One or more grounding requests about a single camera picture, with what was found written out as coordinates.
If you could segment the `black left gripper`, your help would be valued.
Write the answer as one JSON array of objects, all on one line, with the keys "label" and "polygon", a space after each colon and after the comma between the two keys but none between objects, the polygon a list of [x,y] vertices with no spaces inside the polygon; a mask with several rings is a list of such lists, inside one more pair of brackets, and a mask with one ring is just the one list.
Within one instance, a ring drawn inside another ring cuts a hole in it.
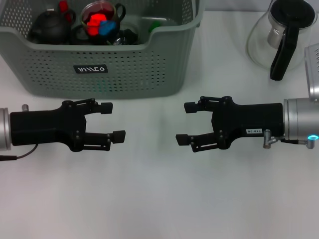
[{"label": "black left gripper", "polygon": [[12,112],[10,114],[11,142],[14,146],[63,143],[71,151],[109,151],[111,144],[124,143],[124,130],[112,133],[85,133],[85,115],[111,114],[112,103],[63,101],[55,110]]}]

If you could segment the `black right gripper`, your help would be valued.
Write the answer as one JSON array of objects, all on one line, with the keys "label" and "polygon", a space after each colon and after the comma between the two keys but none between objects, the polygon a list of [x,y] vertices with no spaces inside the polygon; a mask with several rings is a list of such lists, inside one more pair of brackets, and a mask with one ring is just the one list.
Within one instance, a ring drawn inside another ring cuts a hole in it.
[{"label": "black right gripper", "polygon": [[211,112],[214,133],[201,135],[177,134],[179,146],[190,145],[194,153],[212,149],[226,150],[231,143],[242,137],[262,137],[265,130],[272,136],[284,134],[283,105],[238,105],[232,97],[201,96],[199,101],[184,103],[187,114]]}]

